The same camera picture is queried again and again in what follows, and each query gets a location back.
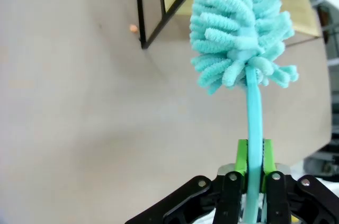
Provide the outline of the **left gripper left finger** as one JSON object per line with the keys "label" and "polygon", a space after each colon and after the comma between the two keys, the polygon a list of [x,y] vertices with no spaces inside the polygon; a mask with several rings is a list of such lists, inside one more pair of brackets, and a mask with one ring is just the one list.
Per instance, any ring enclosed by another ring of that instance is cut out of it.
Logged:
{"label": "left gripper left finger", "polygon": [[212,223],[238,223],[246,172],[247,140],[242,139],[236,162],[220,166],[214,180],[195,176],[127,223],[195,223],[211,213]]}

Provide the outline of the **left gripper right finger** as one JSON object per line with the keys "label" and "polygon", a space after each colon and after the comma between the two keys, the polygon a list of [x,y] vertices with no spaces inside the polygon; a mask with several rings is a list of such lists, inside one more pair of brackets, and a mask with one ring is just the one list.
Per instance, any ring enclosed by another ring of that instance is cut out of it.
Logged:
{"label": "left gripper right finger", "polygon": [[266,223],[338,223],[338,197],[317,178],[295,180],[290,167],[276,163],[270,139],[263,140],[263,184]]}

